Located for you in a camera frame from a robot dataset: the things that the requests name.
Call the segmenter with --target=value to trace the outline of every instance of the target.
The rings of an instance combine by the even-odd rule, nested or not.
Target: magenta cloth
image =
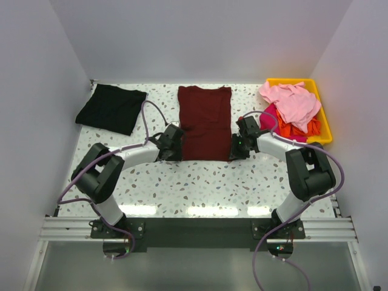
[[[315,94],[304,88],[304,82],[270,87],[267,81],[259,92],[268,103],[274,103],[285,123],[291,122],[304,133],[307,133],[308,123],[321,108]]]
[[[273,115],[276,119],[278,119],[278,117],[276,115],[276,107],[275,107],[274,103],[269,105],[265,109],[265,112]],[[272,129],[272,127],[275,126],[275,120],[273,120],[273,118],[271,116],[268,116],[267,114],[260,114],[259,122],[260,122],[260,129],[261,130],[263,130],[263,129],[270,130],[270,129]],[[279,125],[274,130],[274,132],[276,134],[280,135]],[[306,142],[307,141],[307,138],[305,136],[300,136],[300,135],[292,135],[292,136],[288,137],[288,139],[295,140],[298,142]]]

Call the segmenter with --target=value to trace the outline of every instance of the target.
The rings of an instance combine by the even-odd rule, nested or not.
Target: yellow plastic bin
[[[299,82],[304,82],[306,90],[308,90],[311,93],[314,93],[316,98],[321,101],[321,98],[318,94],[318,89],[316,88],[315,81],[313,79],[287,79],[287,78],[269,78],[267,79],[269,82],[269,86],[279,85],[279,84],[291,84],[295,85]],[[318,114],[316,115],[316,118],[321,121],[321,135],[314,135],[310,136],[307,139],[308,143],[311,142],[318,142],[320,144],[328,144],[333,141],[332,133],[330,132],[329,123],[327,123],[325,111],[323,110],[323,104],[321,109],[319,110]]]

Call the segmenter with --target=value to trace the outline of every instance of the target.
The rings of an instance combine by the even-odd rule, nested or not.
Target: white wall
[[[338,195],[372,284],[388,289],[388,2],[354,0],[312,77],[345,168]]]
[[[352,0],[51,0],[89,78],[308,77]]]
[[[46,0],[0,9],[0,282],[21,290],[53,213],[89,81]]]

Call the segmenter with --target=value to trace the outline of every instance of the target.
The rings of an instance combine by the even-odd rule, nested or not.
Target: white speckled table
[[[259,84],[196,84],[202,88],[232,88],[232,132],[235,121],[252,110],[264,110],[268,104],[258,95]],[[127,90],[147,92],[167,120],[179,120],[177,92],[179,84],[118,84]],[[151,105],[145,107],[150,134],[164,130],[159,113]],[[144,126],[139,116],[131,136],[83,126],[67,181],[81,159],[96,142],[107,146],[123,146],[143,142]],[[234,162],[155,162],[142,164],[121,173],[114,196],[128,216],[151,217],[269,217],[289,192],[286,164],[263,154]],[[66,199],[83,197],[73,187]],[[67,204],[58,216],[95,216],[87,203]],[[307,209],[305,218],[333,218],[330,198]]]

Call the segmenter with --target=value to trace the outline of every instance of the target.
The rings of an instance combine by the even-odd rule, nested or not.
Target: black cloth
[[[146,96],[146,92],[98,84],[93,96],[78,113],[75,122],[131,135]]]

